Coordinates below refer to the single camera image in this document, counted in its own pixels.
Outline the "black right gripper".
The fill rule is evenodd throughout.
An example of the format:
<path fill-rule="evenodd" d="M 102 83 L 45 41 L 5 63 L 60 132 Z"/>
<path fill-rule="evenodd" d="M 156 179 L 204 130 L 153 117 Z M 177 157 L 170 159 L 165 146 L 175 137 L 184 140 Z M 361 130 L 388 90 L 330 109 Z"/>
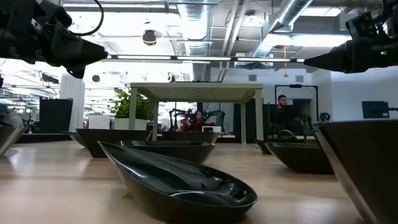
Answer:
<path fill-rule="evenodd" d="M 379 15 L 381 14 L 387 16 L 382 26 L 388 38 L 349 40 L 332 48 L 328 53 L 305 59 L 303 64 L 343 73 L 398 65 L 398 0 L 382 0 L 382 11 Z"/>

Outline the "black square mini plate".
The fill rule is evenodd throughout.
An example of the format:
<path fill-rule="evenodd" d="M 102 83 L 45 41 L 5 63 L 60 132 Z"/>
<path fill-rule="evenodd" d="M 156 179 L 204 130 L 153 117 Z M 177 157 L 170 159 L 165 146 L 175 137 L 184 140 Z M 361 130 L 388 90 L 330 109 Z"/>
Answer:
<path fill-rule="evenodd" d="M 0 156 L 2 156 L 26 131 L 27 128 L 0 126 Z"/>
<path fill-rule="evenodd" d="M 315 137 L 367 224 L 398 224 L 398 119 L 318 123 Z"/>
<path fill-rule="evenodd" d="M 117 129 L 76 129 L 76 131 L 94 159 L 106 158 L 98 141 L 110 144 L 115 144 L 119 141 L 144 141 L 152 132 Z"/>
<path fill-rule="evenodd" d="M 162 135 L 166 141 L 199 141 L 215 143 L 219 133 L 214 132 L 170 132 L 164 131 Z"/>

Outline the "dark wall monitor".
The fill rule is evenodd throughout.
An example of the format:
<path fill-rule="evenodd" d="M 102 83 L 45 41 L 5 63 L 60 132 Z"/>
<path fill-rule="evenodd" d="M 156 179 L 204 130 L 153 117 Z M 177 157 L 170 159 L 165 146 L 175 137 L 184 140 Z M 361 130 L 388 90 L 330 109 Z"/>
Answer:
<path fill-rule="evenodd" d="M 364 119 L 389 118 L 389 104 L 387 101 L 362 101 Z"/>

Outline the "black panel cabinet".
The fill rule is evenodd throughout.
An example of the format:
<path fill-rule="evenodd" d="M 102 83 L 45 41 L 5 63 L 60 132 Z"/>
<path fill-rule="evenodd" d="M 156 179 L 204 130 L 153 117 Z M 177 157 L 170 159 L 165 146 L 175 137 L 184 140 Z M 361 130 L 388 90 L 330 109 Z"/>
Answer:
<path fill-rule="evenodd" d="M 45 99 L 39 101 L 39 132 L 68 133 L 73 99 Z"/>

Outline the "black hanging dome fixture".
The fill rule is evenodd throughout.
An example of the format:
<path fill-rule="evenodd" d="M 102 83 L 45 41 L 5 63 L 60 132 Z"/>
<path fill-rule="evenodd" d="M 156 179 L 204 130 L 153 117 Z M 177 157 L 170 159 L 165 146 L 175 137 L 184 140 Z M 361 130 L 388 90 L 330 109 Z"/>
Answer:
<path fill-rule="evenodd" d="M 150 21 L 145 21 L 144 32 L 142 35 L 142 41 L 148 46 L 154 46 L 157 43 L 157 37 L 155 35 L 155 28 Z"/>

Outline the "green perforated metal shelf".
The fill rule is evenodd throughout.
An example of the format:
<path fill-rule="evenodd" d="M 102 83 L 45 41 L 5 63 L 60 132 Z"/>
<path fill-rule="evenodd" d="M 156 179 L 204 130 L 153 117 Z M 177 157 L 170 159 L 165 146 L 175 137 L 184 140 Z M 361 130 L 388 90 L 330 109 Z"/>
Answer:
<path fill-rule="evenodd" d="M 160 102 L 239 103 L 241 111 L 241 142 L 246 143 L 246 103 L 255 99 L 256 138 L 264 139 L 262 115 L 262 89 L 256 83 L 219 82 L 175 82 L 175 83 L 131 83 L 129 129 L 135 129 L 136 96 L 142 94 L 153 106 L 152 139 L 157 139 Z"/>

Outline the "silver ventilation duct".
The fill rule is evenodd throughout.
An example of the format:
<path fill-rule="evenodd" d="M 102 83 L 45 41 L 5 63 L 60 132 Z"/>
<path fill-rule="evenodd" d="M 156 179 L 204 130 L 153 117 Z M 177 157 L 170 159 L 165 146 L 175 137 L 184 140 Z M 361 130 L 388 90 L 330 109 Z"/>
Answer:
<path fill-rule="evenodd" d="M 206 56 L 210 50 L 211 4 L 178 4 L 182 20 L 183 44 L 187 55 Z"/>
<path fill-rule="evenodd" d="M 251 57 L 266 57 L 273 46 L 278 45 L 277 41 L 282 40 L 282 37 L 274 34 L 274 32 L 278 29 L 287 29 L 287 33 L 290 33 L 294 22 L 312 2 L 313 0 L 283 0 L 280 9 L 269 15 L 268 19 L 264 21 L 262 27 L 264 37 Z"/>

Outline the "black wavy round mini plate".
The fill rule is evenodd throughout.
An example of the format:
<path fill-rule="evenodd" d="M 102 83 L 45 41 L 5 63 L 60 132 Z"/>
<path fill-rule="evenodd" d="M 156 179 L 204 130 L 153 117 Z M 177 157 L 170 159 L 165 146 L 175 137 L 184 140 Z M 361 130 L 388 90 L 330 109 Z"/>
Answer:
<path fill-rule="evenodd" d="M 186 161 L 204 163 L 215 144 L 200 141 L 118 141 L 118 146 L 131 147 Z"/>
<path fill-rule="evenodd" d="M 323 149 L 316 143 L 267 142 L 266 148 L 295 172 L 334 174 Z"/>

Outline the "black teardrop mini plate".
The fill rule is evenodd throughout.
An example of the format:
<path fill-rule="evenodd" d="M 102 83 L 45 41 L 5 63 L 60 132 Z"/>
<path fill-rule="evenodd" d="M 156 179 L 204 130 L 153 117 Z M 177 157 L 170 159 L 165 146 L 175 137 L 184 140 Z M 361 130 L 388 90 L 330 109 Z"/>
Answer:
<path fill-rule="evenodd" d="M 149 216 L 173 224 L 230 224 L 257 202 L 242 180 L 195 162 L 99 143 L 121 182 Z"/>
<path fill-rule="evenodd" d="M 266 147 L 266 143 L 276 143 L 276 142 L 290 142 L 290 143 L 306 143 L 304 139 L 265 139 L 265 140 L 258 140 L 254 141 L 260 148 L 263 154 L 271 154 L 270 150 Z"/>

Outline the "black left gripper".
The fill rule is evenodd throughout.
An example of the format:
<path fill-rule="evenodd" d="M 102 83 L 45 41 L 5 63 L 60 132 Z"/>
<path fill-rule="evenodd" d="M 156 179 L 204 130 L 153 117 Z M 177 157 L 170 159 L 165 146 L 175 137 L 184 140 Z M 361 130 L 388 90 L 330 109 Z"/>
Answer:
<path fill-rule="evenodd" d="M 62 65 L 75 78 L 106 59 L 103 46 L 58 30 L 58 9 L 51 0 L 0 0 L 0 57 Z"/>

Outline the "green plant in white pot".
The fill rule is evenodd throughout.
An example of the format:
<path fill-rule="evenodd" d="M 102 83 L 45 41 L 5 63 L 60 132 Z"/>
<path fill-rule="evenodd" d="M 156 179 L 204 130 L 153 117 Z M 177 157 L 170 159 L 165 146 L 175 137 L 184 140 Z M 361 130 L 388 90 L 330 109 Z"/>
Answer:
<path fill-rule="evenodd" d="M 120 90 L 116 93 L 114 106 L 109 106 L 110 113 L 114 115 L 114 129 L 128 130 L 130 114 L 131 92 Z M 140 95 L 136 95 L 136 118 L 133 130 L 146 130 L 152 117 L 152 109 L 149 100 Z"/>

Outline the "long ceiling strip light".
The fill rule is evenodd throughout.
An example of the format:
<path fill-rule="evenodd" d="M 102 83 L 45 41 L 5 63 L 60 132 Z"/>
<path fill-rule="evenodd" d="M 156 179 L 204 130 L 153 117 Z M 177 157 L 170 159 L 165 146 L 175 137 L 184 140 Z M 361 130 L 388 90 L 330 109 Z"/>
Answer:
<path fill-rule="evenodd" d="M 225 56 L 176 56 L 176 55 L 109 55 L 107 60 L 175 60 L 175 61 L 206 61 L 206 62 L 287 62 L 304 63 L 302 58 L 277 58 L 277 57 L 225 57 Z"/>

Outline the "person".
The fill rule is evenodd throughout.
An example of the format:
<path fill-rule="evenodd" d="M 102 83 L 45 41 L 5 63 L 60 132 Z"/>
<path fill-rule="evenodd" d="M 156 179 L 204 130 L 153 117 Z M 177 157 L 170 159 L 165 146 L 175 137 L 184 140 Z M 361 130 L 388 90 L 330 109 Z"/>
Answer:
<path fill-rule="evenodd" d="M 181 120 L 180 129 L 188 132 L 200 132 L 204 124 L 203 112 L 198 110 Z"/>
<path fill-rule="evenodd" d="M 302 121 L 294 108 L 288 105 L 288 98 L 285 95 L 279 95 L 277 98 L 275 120 L 271 122 L 271 127 L 273 134 L 278 134 L 282 130 L 288 130 L 293 134 L 302 131 Z"/>
<path fill-rule="evenodd" d="M 0 124 L 6 124 L 15 128 L 24 127 L 22 119 L 2 103 L 0 103 Z"/>

